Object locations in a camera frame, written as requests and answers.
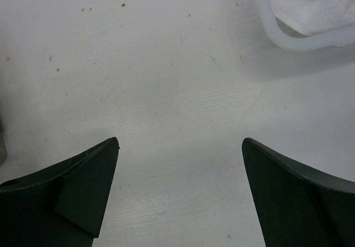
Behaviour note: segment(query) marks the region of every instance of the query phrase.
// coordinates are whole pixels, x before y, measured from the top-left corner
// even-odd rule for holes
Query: black object
[[[100,233],[119,145],[108,139],[0,185],[0,246],[90,247]]]
[[[242,145],[267,247],[355,246],[355,183],[287,158],[253,139]]]

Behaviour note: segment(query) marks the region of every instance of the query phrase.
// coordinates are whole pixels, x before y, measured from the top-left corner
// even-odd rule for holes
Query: white plastic container
[[[286,34],[277,24],[270,0],[256,0],[261,21],[267,36],[279,47],[305,52],[328,46],[346,46],[355,43],[355,24],[314,36],[296,38]]]

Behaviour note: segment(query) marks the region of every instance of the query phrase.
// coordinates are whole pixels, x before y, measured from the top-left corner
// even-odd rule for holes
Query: white cloth
[[[355,23],[355,0],[271,0],[275,16],[310,36]]]

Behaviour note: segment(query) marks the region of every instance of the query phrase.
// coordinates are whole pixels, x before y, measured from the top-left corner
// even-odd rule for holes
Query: tabletop
[[[0,182],[118,137],[94,246],[265,246],[242,140],[355,180],[354,52],[283,51],[253,0],[0,0]]]

